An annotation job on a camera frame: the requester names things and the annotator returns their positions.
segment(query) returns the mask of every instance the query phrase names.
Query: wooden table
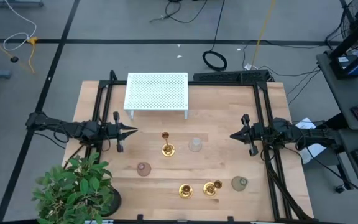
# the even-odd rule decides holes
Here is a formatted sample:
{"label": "wooden table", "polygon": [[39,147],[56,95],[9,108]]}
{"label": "wooden table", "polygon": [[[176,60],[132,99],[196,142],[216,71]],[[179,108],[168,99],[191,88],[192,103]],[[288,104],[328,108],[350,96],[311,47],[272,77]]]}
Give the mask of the wooden table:
{"label": "wooden table", "polygon": [[[97,87],[98,81],[83,82],[74,121],[91,119]],[[101,160],[109,162],[107,169],[112,172],[112,185],[122,196],[122,205],[111,218],[133,220],[138,214],[144,214],[147,220],[227,220],[227,216],[234,216],[235,221],[273,221],[264,162],[259,155],[249,156],[248,145],[229,138],[241,129],[243,114],[249,114],[250,123],[258,120],[252,87],[189,86],[188,120],[183,119],[181,111],[136,111],[132,121],[123,110],[125,87],[113,86],[109,120],[113,121],[112,112],[118,111],[124,124],[139,131],[123,142],[123,153],[116,151],[113,140],[111,149],[101,155]],[[268,92],[273,116],[290,120],[283,84],[269,83]],[[260,96],[265,108],[262,92]],[[164,131],[170,133],[169,142],[177,149],[172,157],[161,153]],[[200,152],[191,152],[188,148],[193,137],[203,142]],[[260,142],[256,145],[261,151]],[[70,140],[64,161],[78,147],[77,140]],[[107,148],[108,143],[104,142],[103,149]],[[289,192],[303,210],[313,216],[300,158],[289,150],[282,150],[281,155]],[[137,174],[139,162],[151,164],[150,175]],[[237,175],[248,178],[245,191],[232,189],[231,179]],[[220,180],[223,187],[210,198],[202,189],[205,183],[214,180]],[[181,184],[192,186],[192,198],[179,197]],[[278,201],[282,208],[281,195]]]}

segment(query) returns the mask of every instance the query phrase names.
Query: brass candle holder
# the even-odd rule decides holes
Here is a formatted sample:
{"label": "brass candle holder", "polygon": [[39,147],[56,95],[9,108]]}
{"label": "brass candle holder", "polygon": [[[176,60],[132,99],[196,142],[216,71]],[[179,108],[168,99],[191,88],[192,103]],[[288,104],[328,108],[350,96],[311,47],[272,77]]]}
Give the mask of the brass candle holder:
{"label": "brass candle holder", "polygon": [[204,194],[207,196],[215,196],[218,189],[222,187],[222,182],[217,180],[215,182],[208,182],[204,184],[203,191]]}
{"label": "brass candle holder", "polygon": [[175,153],[175,146],[168,143],[169,134],[167,132],[163,132],[161,136],[165,140],[165,144],[162,146],[162,154],[167,157],[173,156]]}
{"label": "brass candle holder", "polygon": [[189,199],[193,195],[193,188],[188,184],[183,184],[179,187],[179,196],[184,199]]}

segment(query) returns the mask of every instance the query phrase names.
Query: potted plant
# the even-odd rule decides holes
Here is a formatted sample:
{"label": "potted plant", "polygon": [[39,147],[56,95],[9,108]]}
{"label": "potted plant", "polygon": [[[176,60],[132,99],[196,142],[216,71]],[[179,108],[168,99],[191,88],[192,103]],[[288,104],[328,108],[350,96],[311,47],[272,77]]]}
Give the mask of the potted plant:
{"label": "potted plant", "polygon": [[68,160],[71,166],[63,169],[56,166],[39,177],[33,200],[39,200],[40,224],[71,224],[94,220],[101,224],[102,217],[112,215],[121,205],[121,196],[111,186],[108,162],[94,164],[99,156],[94,153],[89,158],[76,156]]}

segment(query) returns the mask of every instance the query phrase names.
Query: white paper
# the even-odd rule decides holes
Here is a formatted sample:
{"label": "white paper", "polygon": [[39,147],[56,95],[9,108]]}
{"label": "white paper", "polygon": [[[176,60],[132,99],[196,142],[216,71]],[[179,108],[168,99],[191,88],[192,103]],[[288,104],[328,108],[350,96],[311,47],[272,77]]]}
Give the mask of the white paper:
{"label": "white paper", "polygon": [[[298,124],[295,125],[298,128],[303,129],[314,129],[316,126],[309,120],[309,118],[305,118],[302,121],[300,121]],[[318,154],[324,151],[326,149],[324,146],[320,144],[312,144],[311,146],[308,146],[308,149],[310,153],[313,155],[313,157],[316,157]],[[303,164],[308,163],[310,160],[312,160],[312,157],[308,152],[306,148],[299,151],[299,154],[301,155],[303,159]]]}

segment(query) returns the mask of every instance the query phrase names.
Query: floor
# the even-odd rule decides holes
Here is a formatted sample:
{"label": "floor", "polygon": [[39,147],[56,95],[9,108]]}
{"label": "floor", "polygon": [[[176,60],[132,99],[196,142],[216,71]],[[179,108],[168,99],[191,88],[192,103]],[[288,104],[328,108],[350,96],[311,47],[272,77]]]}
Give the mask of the floor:
{"label": "floor", "polygon": [[[77,0],[49,0],[44,1],[43,8],[17,8],[18,13],[37,24],[36,36],[44,40],[42,44],[37,44],[33,59],[35,75],[11,63],[0,51],[0,70],[13,72],[10,79],[0,79],[0,203],[24,142],[24,123],[28,114],[35,110],[48,73],[53,79],[43,111],[51,117],[69,121],[74,114],[81,82],[107,79],[111,69],[121,80],[126,79],[128,72],[211,72],[201,58],[201,54],[210,49],[209,42],[177,43],[213,39],[220,0],[209,0],[200,16],[189,24],[172,20],[149,22],[163,14],[166,0],[80,0],[67,39],[71,43],[83,39],[116,41],[108,44],[65,44],[55,64],[53,59],[59,39],[75,2]],[[202,3],[184,0],[182,10],[176,16],[187,20],[196,14]],[[269,5],[270,0],[226,1],[218,40],[257,39]],[[323,41],[337,26],[340,16],[339,0],[280,0],[275,5],[263,39],[294,41],[294,44]],[[31,33],[32,28],[9,9],[0,8],[0,39],[16,32]],[[145,44],[146,40],[158,41]],[[163,40],[178,41],[162,44]],[[243,46],[233,43],[215,46],[215,50],[227,58],[228,71],[242,69],[243,56],[239,49]],[[255,66],[266,65],[281,74],[309,72],[316,66],[316,54],[327,49],[261,45]],[[255,45],[246,48],[246,63],[251,63],[254,50]],[[13,54],[27,64],[30,51],[31,47],[25,44]],[[302,77],[275,76],[275,79],[284,82],[288,93]],[[299,88],[288,96],[288,100],[298,91]],[[293,101],[290,111],[294,121],[306,116],[315,121],[328,119],[339,112],[321,73]],[[63,151],[47,139],[40,136],[32,138],[5,221],[37,217],[35,203],[30,201],[34,179],[50,166],[60,164],[62,156]],[[305,174],[316,218],[327,222],[358,223],[358,192],[333,193],[333,187],[340,181],[321,167],[305,166]],[[357,183],[353,173],[351,177]]]}

